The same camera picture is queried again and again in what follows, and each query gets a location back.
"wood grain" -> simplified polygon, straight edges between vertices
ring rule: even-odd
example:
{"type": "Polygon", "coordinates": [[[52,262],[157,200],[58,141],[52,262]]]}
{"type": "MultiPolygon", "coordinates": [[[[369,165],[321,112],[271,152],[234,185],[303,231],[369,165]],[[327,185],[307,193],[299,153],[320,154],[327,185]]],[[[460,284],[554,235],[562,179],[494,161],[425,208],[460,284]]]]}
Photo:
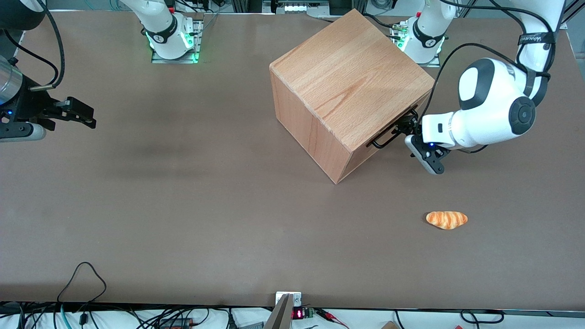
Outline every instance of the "wood grain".
{"type": "Polygon", "coordinates": [[[270,67],[350,151],[399,117],[433,83],[356,10],[270,67]]]}
{"type": "Polygon", "coordinates": [[[278,120],[338,183],[433,79],[357,11],[270,65],[278,120]]]}
{"type": "Polygon", "coordinates": [[[317,162],[327,176],[337,184],[341,181],[345,164],[349,160],[349,151],[272,73],[270,80],[273,88],[276,118],[317,162]]]}

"white surface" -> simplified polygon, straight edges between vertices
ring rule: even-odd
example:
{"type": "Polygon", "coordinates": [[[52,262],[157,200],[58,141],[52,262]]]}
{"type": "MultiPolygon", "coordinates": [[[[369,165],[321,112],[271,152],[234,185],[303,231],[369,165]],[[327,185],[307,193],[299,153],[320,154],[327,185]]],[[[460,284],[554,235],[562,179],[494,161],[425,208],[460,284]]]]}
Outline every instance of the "white surface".
{"type": "MultiPolygon", "coordinates": [[[[393,311],[369,311],[369,310],[328,310],[338,319],[345,322],[351,329],[380,329],[386,322],[395,321],[393,311]]],[[[194,310],[190,317],[194,321],[201,321],[207,311],[194,310]]],[[[137,314],[143,319],[150,318],[160,311],[138,311],[137,314]]],[[[258,322],[266,322],[270,312],[264,309],[232,309],[232,314],[238,327],[250,325],[258,322]]],[[[78,325],[80,313],[66,313],[73,329],[79,329],[78,325]]],[[[93,312],[95,321],[99,329],[134,329],[138,326],[136,319],[130,314],[122,311],[100,311],[93,312]]],[[[499,316],[478,314],[479,320],[491,321],[499,316]]],[[[400,319],[405,329],[454,329],[460,325],[463,329],[475,329],[474,325],[465,323],[459,317],[459,313],[433,313],[433,312],[414,312],[401,311],[400,319]]],[[[225,312],[211,310],[209,318],[196,328],[199,329],[224,329],[228,322],[228,316],[225,312]]],[[[16,328],[18,316],[12,316],[0,319],[0,328],[16,328]]],[[[320,317],[308,318],[304,320],[292,321],[293,329],[304,329],[313,325],[319,325],[317,329],[343,329],[339,324],[334,324],[323,320],[320,317]]],[[[562,317],[541,317],[541,316],[505,316],[502,323],[499,324],[482,324],[481,329],[577,329],[585,327],[585,318],[562,318],[562,317]]],[[[53,328],[53,314],[45,314],[37,325],[38,329],[53,328]]],[[[84,326],[86,329],[94,329],[94,325],[89,318],[89,323],[84,326]]],[[[57,329],[66,329],[61,316],[57,314],[57,329]]]]}

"cable connector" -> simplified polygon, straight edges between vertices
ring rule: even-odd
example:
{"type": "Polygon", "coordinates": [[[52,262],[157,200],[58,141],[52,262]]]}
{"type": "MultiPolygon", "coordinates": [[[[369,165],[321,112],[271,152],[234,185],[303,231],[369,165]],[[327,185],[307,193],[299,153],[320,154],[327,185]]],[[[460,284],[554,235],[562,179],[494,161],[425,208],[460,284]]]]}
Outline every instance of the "cable connector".
{"type": "Polygon", "coordinates": [[[332,314],[325,311],[324,309],[315,309],[315,314],[326,319],[329,322],[334,322],[332,319],[332,314]]]}
{"type": "Polygon", "coordinates": [[[238,325],[236,324],[236,321],[233,319],[233,315],[232,313],[228,313],[228,328],[229,329],[238,329],[238,325]]]}
{"type": "Polygon", "coordinates": [[[79,325],[84,325],[87,323],[87,314],[83,313],[79,316],[79,325]]]}

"drawer handle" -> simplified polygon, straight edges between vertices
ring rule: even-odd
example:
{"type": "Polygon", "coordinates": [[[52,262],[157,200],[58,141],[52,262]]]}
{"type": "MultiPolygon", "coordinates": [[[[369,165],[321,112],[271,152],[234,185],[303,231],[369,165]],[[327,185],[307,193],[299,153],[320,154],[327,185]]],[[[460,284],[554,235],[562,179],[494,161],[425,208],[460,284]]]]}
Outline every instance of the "drawer handle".
{"type": "Polygon", "coordinates": [[[418,122],[418,113],[415,111],[417,107],[418,105],[414,105],[413,107],[411,107],[406,112],[406,114],[403,115],[400,119],[396,120],[394,124],[386,127],[386,129],[382,130],[376,137],[374,137],[374,139],[372,139],[372,141],[369,142],[366,145],[366,147],[373,145],[377,149],[383,149],[384,147],[386,147],[386,145],[390,144],[390,142],[396,139],[396,137],[398,137],[401,133],[405,135],[412,134],[415,128],[417,127],[418,122]],[[385,141],[382,144],[378,143],[378,139],[380,139],[382,136],[384,136],[388,131],[392,129],[394,129],[391,132],[392,137],[390,137],[387,141],[385,141]]]}

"black band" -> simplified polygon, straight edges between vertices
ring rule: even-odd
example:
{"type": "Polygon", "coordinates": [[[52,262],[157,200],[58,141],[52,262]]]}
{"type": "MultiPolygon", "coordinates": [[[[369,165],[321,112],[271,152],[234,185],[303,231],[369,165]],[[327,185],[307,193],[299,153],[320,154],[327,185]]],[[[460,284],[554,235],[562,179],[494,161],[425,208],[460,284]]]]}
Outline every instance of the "black band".
{"type": "Polygon", "coordinates": [[[527,33],[520,36],[518,44],[526,43],[556,43],[555,34],[551,32],[527,33]]]}
{"type": "Polygon", "coordinates": [[[168,37],[173,35],[177,30],[177,18],[172,15],[173,21],[171,25],[169,25],[165,30],[160,32],[151,32],[147,29],[144,29],[146,33],[148,33],[149,37],[156,43],[167,43],[168,37]]]}
{"type": "Polygon", "coordinates": [[[461,95],[459,95],[459,106],[461,109],[472,109],[483,104],[487,99],[487,95],[490,93],[491,83],[494,80],[495,66],[491,60],[478,59],[468,66],[465,71],[470,68],[477,70],[476,88],[473,97],[468,100],[462,100],[461,95]]]}
{"type": "Polygon", "coordinates": [[[534,89],[534,81],[536,80],[536,72],[526,67],[526,86],[524,87],[523,94],[530,97],[532,89],[534,89]]]}
{"type": "Polygon", "coordinates": [[[424,48],[433,48],[437,44],[437,42],[439,42],[439,41],[441,41],[441,39],[443,39],[443,36],[445,35],[443,33],[440,36],[432,37],[432,36],[428,36],[428,35],[424,34],[418,28],[418,20],[416,20],[414,22],[414,24],[412,26],[412,31],[414,31],[414,36],[417,37],[417,39],[421,41],[422,46],[424,48]]]}

